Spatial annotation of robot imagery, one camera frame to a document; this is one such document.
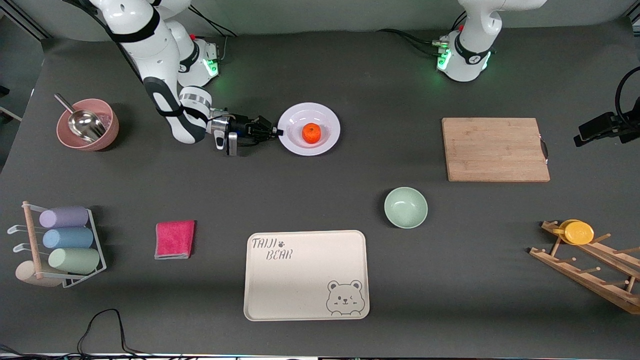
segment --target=white plate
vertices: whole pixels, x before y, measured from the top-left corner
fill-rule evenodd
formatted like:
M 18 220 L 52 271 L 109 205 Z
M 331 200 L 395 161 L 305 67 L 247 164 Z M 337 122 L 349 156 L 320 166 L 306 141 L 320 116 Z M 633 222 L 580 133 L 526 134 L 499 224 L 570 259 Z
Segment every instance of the white plate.
M 367 249 L 360 231 L 258 233 L 249 238 L 247 319 L 343 320 L 368 313 Z
M 302 128 L 313 122 L 320 126 L 321 137 L 317 143 L 307 143 L 302 139 Z M 340 137 L 340 122 L 331 109 L 314 102 L 303 102 L 291 106 L 278 121 L 282 145 L 298 155 L 319 155 L 331 149 Z

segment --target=folded towel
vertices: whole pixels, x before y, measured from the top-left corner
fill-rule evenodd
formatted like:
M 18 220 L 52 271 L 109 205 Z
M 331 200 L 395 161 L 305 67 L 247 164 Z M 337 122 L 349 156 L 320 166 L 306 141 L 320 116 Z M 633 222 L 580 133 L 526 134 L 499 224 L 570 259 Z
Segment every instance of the folded towel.
M 156 225 L 156 260 L 188 259 L 196 222 L 161 222 Z

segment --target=dark gray countertop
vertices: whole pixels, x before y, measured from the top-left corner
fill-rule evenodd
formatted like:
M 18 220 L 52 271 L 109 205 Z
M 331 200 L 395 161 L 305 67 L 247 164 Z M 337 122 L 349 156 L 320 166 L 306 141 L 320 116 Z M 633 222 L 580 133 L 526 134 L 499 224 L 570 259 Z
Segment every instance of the dark gray countertop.
M 5 236 L 2 343 L 69 352 L 94 313 L 116 307 L 129 345 L 156 353 L 638 358 L 640 317 L 525 251 L 552 241 L 537 222 L 566 218 L 611 232 L 614 247 L 640 245 L 640 141 L 576 149 L 572 140 L 579 124 L 613 110 L 618 81 L 638 65 L 628 19 L 506 29 L 486 72 L 467 84 L 448 80 L 433 58 L 388 33 L 231 39 L 221 77 L 207 87 L 214 105 L 272 121 L 299 102 L 327 105 L 340 118 L 341 139 L 314 158 L 277 140 L 241 149 L 238 158 L 215 151 L 212 139 L 183 145 L 115 45 L 51 40 L 44 47 L 42 75 L 0 175 L 0 229 L 23 223 L 23 200 L 92 207 L 109 268 L 71 289 L 31 286 L 13 274 L 29 255 L 11 248 L 26 236 Z M 629 82 L 624 108 L 638 84 Z M 84 153 L 62 146 L 54 92 L 112 104 L 121 121 L 116 147 Z M 442 117 L 536 117 L 551 182 L 448 182 Z M 397 186 L 427 198 L 420 227 L 386 221 L 383 198 Z M 184 219 L 198 221 L 192 258 L 154 260 L 155 224 Z M 334 229 L 367 237 L 369 316 L 245 319 L 249 235 Z M 578 266 L 594 265 L 577 257 Z M 85 350 L 120 351 L 114 316 L 97 320 Z

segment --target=orange fruit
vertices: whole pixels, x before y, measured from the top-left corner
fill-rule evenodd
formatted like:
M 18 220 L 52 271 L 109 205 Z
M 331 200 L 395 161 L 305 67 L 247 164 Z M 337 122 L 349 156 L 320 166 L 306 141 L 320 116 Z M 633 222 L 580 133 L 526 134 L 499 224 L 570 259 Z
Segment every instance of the orange fruit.
M 320 141 L 322 131 L 317 124 L 313 122 L 308 123 L 302 128 L 302 139 L 307 143 L 317 143 Z

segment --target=bear drawing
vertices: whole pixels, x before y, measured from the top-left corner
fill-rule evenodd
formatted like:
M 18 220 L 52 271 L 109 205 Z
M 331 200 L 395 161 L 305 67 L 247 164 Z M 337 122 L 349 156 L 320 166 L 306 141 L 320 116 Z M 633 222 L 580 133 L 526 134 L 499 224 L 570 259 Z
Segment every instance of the bear drawing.
M 351 284 L 329 282 L 329 300 L 326 301 L 326 308 L 331 311 L 331 315 L 360 314 L 364 309 L 364 299 L 360 290 L 362 283 L 357 280 L 351 281 Z

